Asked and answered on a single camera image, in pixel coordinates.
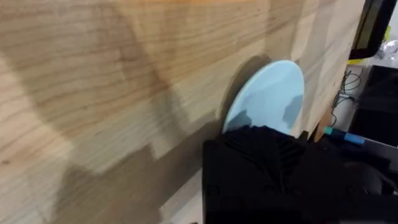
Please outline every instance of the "black cable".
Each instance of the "black cable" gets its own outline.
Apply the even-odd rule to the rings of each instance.
[[[363,73],[363,68],[362,68],[361,73],[359,75],[355,74],[355,73],[352,73],[351,70],[348,71],[348,73],[345,73],[345,75],[343,77],[343,81],[341,82],[341,86],[340,86],[341,87],[341,91],[344,94],[346,94],[346,91],[350,91],[350,90],[354,90],[354,89],[358,88],[361,85],[361,82],[362,82],[362,77],[361,77],[362,73]],[[350,75],[354,75],[354,76],[356,76],[356,78],[353,81],[350,81],[349,83],[346,83],[346,81],[347,81],[347,79],[348,79],[348,77]],[[350,89],[346,89],[347,85],[352,84],[352,83],[354,83],[356,81],[359,81],[356,86],[354,86],[354,87],[352,87]]]
[[[361,82],[362,82],[362,77],[361,77],[362,73],[363,73],[363,68],[362,68],[361,73],[359,75],[355,74],[355,73],[352,73],[351,70],[344,74],[343,80],[341,81],[341,84],[340,84],[340,92],[335,96],[335,99],[333,100],[333,105],[332,105],[332,109],[331,109],[331,115],[335,118],[335,120],[334,120],[333,124],[331,125],[331,127],[333,127],[336,124],[336,122],[337,122],[337,116],[333,113],[335,108],[341,102],[343,102],[345,100],[352,100],[353,102],[355,102],[355,98],[353,98],[353,97],[343,97],[343,96],[340,96],[340,93],[343,92],[344,94],[346,94],[346,91],[350,91],[350,90],[354,90],[354,89],[358,88],[361,85]],[[346,83],[346,81],[347,81],[347,79],[348,79],[348,77],[350,75],[354,75],[356,78],[354,80]],[[347,85],[350,85],[350,84],[352,84],[354,82],[358,82],[358,84],[356,86],[352,87],[352,88],[346,89]]]
[[[352,100],[352,101],[354,101],[354,99],[351,98],[351,97],[342,97],[342,96],[339,96],[339,97],[341,97],[341,98],[343,98],[343,99],[340,100],[340,101],[338,101],[335,105],[332,106],[331,115],[335,118],[335,121],[333,122],[333,124],[331,125],[331,127],[333,127],[333,126],[336,124],[336,122],[337,122],[337,116],[333,113],[333,111],[335,110],[335,108],[336,108],[341,102],[343,102],[343,101],[345,101],[345,100]]]

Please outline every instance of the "black device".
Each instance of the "black device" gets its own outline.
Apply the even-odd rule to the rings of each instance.
[[[398,146],[398,69],[373,66],[349,132]]]
[[[366,0],[349,59],[375,55],[382,44],[397,0]]]
[[[308,143],[246,126],[203,145],[204,221],[397,222],[398,198],[373,190],[382,185],[380,175],[327,139]]]

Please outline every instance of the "white object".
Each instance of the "white object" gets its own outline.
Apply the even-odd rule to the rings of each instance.
[[[243,86],[228,111],[223,133],[245,125],[268,126],[290,134],[300,113],[304,78],[289,60],[262,67]]]

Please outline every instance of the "wire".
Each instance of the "wire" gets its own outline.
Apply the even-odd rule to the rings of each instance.
[[[345,100],[352,100],[352,101],[354,102],[354,98],[352,98],[352,97],[341,97],[341,96],[339,96],[339,98],[343,98],[343,99],[340,100],[340,101],[337,101],[337,103],[335,103],[335,105],[333,105],[332,110],[331,110],[331,115],[335,118],[334,122],[331,124],[331,127],[333,127],[333,126],[336,124],[336,122],[337,122],[337,116],[333,113],[333,111],[335,110],[335,108],[336,108],[341,102],[343,102],[343,101],[345,101]]]
[[[355,73],[352,73],[351,70],[346,72],[344,77],[343,77],[343,81],[341,82],[341,85],[340,85],[341,91],[344,94],[346,94],[346,91],[350,91],[350,90],[354,90],[354,89],[358,88],[361,85],[361,82],[362,82],[362,77],[361,77],[362,73],[363,73],[363,68],[362,68],[361,73],[359,75],[355,74]],[[356,78],[347,83],[346,81],[349,78],[349,76],[351,76],[351,75],[356,76]],[[348,86],[348,85],[350,85],[350,84],[352,84],[354,82],[358,82],[358,84],[356,86],[354,86],[354,87],[349,88],[349,89],[346,88],[346,86]]]
[[[331,127],[333,127],[333,126],[336,124],[336,122],[337,122],[337,116],[333,113],[333,111],[335,110],[335,108],[336,108],[341,102],[343,102],[343,101],[345,101],[345,100],[351,100],[352,102],[355,102],[355,101],[356,101],[355,97],[352,97],[352,96],[350,96],[350,97],[340,96],[340,93],[343,93],[343,94],[347,95],[347,93],[346,93],[347,91],[354,90],[354,89],[358,88],[358,87],[361,85],[361,82],[362,82],[362,77],[361,77],[361,75],[362,75],[362,73],[363,73],[363,70],[364,70],[364,69],[362,68],[361,73],[360,73],[359,75],[353,73],[351,70],[349,70],[348,72],[346,72],[346,73],[344,74],[343,80],[341,81],[341,84],[340,84],[340,91],[339,91],[339,93],[335,96],[335,99],[333,100],[333,105],[332,105],[332,109],[331,109],[331,115],[334,117],[334,122],[332,123]],[[356,78],[355,78],[354,80],[352,80],[352,81],[350,81],[350,82],[347,83],[347,79],[348,79],[351,75],[355,76]],[[352,84],[352,83],[355,83],[355,82],[358,82],[358,84],[357,84],[356,86],[351,87],[351,88],[349,88],[349,89],[346,88],[348,85],[350,85],[350,84]]]

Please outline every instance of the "wooden panel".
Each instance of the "wooden panel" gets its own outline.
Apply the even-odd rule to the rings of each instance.
[[[0,223],[169,220],[200,190],[181,187],[201,142],[270,59],[302,67],[294,134],[315,127],[363,3],[0,0]]]

